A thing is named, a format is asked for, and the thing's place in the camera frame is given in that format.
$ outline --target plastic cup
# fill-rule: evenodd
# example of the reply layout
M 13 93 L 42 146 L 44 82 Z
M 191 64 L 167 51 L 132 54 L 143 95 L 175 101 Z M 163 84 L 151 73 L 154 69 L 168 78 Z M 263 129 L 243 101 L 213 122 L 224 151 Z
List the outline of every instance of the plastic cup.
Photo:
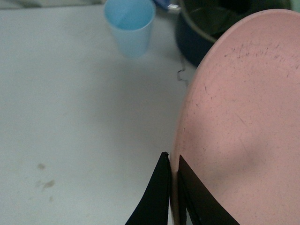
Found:
M 155 16 L 152 0 L 107 0 L 104 14 L 121 53 L 135 58 L 147 51 Z

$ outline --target stain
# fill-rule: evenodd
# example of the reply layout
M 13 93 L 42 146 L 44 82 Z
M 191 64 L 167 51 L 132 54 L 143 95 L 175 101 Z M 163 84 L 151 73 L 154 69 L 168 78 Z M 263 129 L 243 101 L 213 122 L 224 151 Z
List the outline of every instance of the stain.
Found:
M 46 188 L 52 188 L 55 184 L 55 180 L 51 180 L 49 181 L 48 183 L 45 183 L 44 186 L 43 186 L 43 191 L 46 189 Z
M 44 170 L 46 168 L 46 166 L 44 164 L 40 163 L 40 164 L 37 165 L 37 168 L 39 170 Z

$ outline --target black object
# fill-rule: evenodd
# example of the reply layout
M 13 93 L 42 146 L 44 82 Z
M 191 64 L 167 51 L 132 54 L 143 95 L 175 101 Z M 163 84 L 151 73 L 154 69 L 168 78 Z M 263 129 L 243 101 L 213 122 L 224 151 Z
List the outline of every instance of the black object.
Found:
M 126 225 L 167 225 L 171 169 L 163 152 L 146 191 Z M 193 225 L 239 225 L 217 202 L 182 156 L 178 171 L 180 225 L 187 224 L 187 210 Z
M 179 161 L 178 180 L 181 225 L 185 224 L 186 208 L 193 225 L 239 224 L 217 202 L 182 156 Z
M 126 225 L 167 225 L 171 169 L 168 153 L 157 162 L 146 191 Z

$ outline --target white table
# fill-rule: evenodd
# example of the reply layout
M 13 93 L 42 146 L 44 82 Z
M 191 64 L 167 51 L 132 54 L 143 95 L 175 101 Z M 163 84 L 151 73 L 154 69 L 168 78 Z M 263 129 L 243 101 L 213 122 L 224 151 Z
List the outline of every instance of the white table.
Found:
M 103 6 L 0 11 L 1 225 L 125 224 L 185 95 L 169 17 L 131 60 Z

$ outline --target scratch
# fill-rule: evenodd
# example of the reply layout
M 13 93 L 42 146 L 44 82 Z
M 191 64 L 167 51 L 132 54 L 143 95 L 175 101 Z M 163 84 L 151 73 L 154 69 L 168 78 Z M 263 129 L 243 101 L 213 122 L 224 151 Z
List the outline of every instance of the scratch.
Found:
M 242 120 L 242 118 L 241 118 L 237 113 L 235 113 L 235 115 L 240 119 L 240 121 L 241 121 L 246 127 L 248 127 L 248 125 L 244 122 L 244 120 Z

